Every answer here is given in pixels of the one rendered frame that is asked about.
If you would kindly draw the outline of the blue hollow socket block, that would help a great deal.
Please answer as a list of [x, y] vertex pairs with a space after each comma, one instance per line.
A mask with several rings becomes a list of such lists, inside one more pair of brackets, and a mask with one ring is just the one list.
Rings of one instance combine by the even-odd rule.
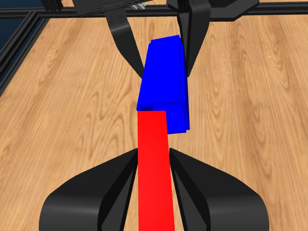
[[188, 80], [179, 35], [149, 43], [137, 111], [164, 111], [168, 134], [190, 129]]

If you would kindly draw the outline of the thin red peg bar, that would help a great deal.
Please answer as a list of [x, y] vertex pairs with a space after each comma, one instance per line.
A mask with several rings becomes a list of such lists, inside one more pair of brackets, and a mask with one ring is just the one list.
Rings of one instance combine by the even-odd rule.
[[139, 231], [175, 231], [164, 111], [138, 112], [138, 210]]

